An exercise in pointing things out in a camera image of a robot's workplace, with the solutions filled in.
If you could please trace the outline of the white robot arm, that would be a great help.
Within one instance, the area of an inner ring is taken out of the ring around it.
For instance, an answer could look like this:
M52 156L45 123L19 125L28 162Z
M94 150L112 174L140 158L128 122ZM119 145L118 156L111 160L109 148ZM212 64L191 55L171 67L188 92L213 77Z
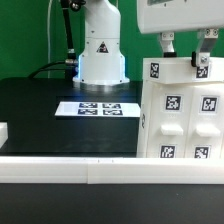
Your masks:
M86 86L126 84L125 58L120 52L119 10L109 0L60 0L63 9L68 55L74 62L73 82ZM163 56L143 60L143 74L165 84L217 82L217 62L210 58L218 30L224 27L224 0L136 0L137 25L141 33L157 33ZM85 48L75 54L69 10L85 10ZM175 55L173 34L197 30L199 47L189 58Z

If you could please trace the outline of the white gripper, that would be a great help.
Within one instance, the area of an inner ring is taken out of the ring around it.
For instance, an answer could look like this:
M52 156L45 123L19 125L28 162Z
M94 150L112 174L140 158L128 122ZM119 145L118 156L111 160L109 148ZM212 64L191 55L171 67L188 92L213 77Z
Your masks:
M217 28L224 27L224 0L136 0L136 3L139 30L143 34L160 33L158 40L163 57L177 56L173 32L200 29L191 65L209 65L219 36Z

